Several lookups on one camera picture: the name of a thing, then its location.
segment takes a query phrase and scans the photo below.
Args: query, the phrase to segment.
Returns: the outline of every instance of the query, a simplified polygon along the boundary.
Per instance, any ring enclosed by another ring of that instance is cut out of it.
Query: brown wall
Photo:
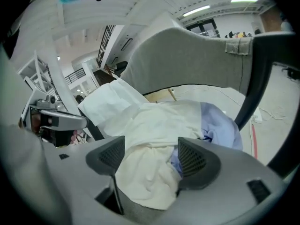
[[[265,32],[281,31],[280,25],[280,10],[277,7],[272,7],[265,13],[261,14],[262,23]]]

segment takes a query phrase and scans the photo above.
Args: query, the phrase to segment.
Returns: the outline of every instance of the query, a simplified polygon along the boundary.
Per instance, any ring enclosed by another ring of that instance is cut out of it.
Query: white floor
[[[190,99],[199,102],[209,102],[226,114],[235,119],[244,101],[244,96],[231,88],[213,88],[206,85],[184,85],[172,88],[176,99]],[[258,160],[268,164],[286,139],[295,114],[297,112],[300,98],[300,84],[291,81],[286,71],[281,67],[274,66],[266,92],[259,104],[262,115],[262,123],[252,122],[255,127],[257,138]],[[165,97],[158,102],[172,101],[172,97]],[[243,150],[253,154],[253,145],[250,138],[250,122],[241,130]]]

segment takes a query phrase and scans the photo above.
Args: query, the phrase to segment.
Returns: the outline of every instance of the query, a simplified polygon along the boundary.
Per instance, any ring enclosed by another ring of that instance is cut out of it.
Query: folded white fabric
[[[129,106],[144,103],[148,103],[147,99],[119,78],[96,89],[78,108],[95,126],[102,127],[108,119],[117,116]]]
[[[131,201],[165,210],[176,199],[180,176],[170,163],[178,137],[201,138],[198,102],[133,105],[111,118],[104,131],[125,136],[125,156],[116,180]]]

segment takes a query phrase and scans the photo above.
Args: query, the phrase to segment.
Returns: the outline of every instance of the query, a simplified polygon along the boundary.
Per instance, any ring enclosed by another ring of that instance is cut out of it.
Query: red line on floor
[[[256,140],[255,128],[253,124],[252,124],[252,134],[253,134],[254,157],[257,159],[257,140]]]

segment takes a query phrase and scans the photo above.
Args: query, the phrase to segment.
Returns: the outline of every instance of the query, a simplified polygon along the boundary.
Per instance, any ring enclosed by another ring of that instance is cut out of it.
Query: black railing
[[[109,39],[111,38],[113,29],[114,29],[115,25],[110,25],[110,26],[106,26],[105,30],[104,30],[104,34],[101,40],[101,44],[100,44],[100,49],[99,49],[99,53],[98,53],[98,57],[97,57],[97,62],[98,64],[102,63],[102,59],[106,50],[106,46],[108,44]]]
[[[71,73],[69,76],[65,77],[65,80],[67,82],[67,85],[70,85],[71,83],[75,82],[76,80],[78,80],[79,78],[85,76],[85,72],[84,69],[81,68],[77,71],[75,71],[74,73]]]

